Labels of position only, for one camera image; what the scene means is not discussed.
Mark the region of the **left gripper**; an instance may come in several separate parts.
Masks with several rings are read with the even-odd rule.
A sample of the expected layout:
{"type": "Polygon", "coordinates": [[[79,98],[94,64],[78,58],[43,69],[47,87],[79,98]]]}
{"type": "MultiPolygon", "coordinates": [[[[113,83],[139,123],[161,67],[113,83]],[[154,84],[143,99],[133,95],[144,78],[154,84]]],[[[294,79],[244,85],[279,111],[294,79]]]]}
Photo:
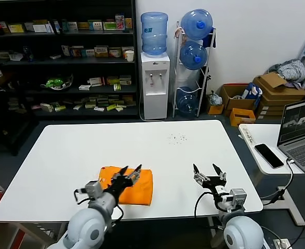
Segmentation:
{"type": "Polygon", "coordinates": [[[111,185],[105,189],[114,199],[118,199],[127,187],[132,187],[140,178],[142,165],[138,165],[129,175],[124,177],[128,166],[121,168],[111,178],[111,185]]]}

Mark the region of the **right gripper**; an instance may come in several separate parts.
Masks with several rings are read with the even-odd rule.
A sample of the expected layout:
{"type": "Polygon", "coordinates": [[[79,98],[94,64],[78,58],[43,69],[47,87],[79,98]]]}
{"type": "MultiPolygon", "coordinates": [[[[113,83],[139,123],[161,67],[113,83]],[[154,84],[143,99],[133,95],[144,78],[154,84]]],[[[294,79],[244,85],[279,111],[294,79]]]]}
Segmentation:
{"type": "Polygon", "coordinates": [[[226,181],[226,172],[222,172],[222,170],[215,165],[212,164],[215,172],[218,176],[205,176],[203,173],[199,171],[197,166],[193,164],[193,172],[194,172],[194,180],[199,184],[202,185],[204,189],[209,189],[213,194],[217,195],[217,186],[224,187],[227,183],[226,181]]]}

